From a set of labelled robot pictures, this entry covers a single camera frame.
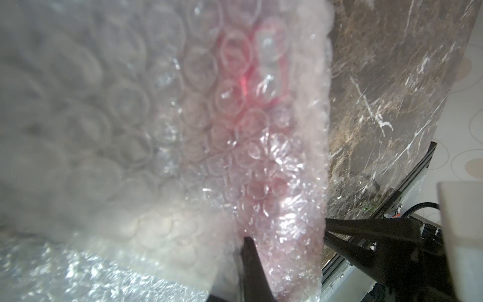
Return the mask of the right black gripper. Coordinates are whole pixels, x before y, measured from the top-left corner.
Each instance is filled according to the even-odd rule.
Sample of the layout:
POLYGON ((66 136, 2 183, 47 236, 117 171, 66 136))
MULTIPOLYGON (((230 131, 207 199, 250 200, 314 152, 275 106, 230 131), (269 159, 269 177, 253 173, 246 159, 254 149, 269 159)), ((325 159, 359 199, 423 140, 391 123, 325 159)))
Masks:
POLYGON ((386 301, 458 301, 436 228, 408 218, 326 219, 325 245, 385 288, 386 301), (376 241, 365 249, 328 233, 376 241))

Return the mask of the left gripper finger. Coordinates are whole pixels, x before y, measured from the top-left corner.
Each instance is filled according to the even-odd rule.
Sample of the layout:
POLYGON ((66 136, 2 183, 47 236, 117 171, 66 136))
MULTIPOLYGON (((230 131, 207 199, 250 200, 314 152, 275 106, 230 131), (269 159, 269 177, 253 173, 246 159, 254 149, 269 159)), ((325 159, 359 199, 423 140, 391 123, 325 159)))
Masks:
POLYGON ((251 237, 244 237, 241 260, 244 266, 242 286, 244 301, 275 302, 255 242, 251 237))

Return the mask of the red drink bottle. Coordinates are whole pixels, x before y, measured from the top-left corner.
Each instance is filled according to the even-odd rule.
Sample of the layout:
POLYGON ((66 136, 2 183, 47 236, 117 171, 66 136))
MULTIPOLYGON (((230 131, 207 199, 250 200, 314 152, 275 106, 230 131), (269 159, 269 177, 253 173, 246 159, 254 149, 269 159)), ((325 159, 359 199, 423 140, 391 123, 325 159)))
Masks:
POLYGON ((267 300, 310 301, 321 288, 332 26, 332 15, 290 10, 218 45, 205 199, 254 244, 267 300))

